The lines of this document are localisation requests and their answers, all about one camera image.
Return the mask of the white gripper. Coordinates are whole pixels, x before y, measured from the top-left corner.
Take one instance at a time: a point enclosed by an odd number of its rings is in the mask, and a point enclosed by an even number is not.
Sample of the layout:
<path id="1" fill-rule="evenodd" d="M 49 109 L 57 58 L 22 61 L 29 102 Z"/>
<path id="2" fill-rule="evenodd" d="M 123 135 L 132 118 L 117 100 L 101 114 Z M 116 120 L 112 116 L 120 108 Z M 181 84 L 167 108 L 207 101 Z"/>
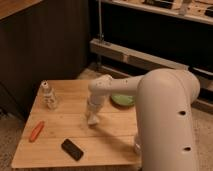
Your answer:
<path id="1" fill-rule="evenodd" d="M 101 110 L 101 104 L 93 104 L 90 100 L 87 100 L 86 116 L 88 119 L 98 120 L 98 112 Z"/>

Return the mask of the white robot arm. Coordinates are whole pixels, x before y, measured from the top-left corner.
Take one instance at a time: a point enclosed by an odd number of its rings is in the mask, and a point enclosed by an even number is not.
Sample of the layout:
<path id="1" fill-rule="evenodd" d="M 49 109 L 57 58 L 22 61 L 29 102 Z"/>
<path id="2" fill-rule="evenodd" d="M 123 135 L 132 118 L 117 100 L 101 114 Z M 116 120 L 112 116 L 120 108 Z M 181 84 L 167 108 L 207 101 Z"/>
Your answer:
<path id="1" fill-rule="evenodd" d="M 191 104 L 198 98 L 197 77 L 180 69 L 161 68 L 144 75 L 115 79 L 103 75 L 88 85 L 88 123 L 111 94 L 135 98 L 136 148 L 142 171 L 199 171 Z"/>

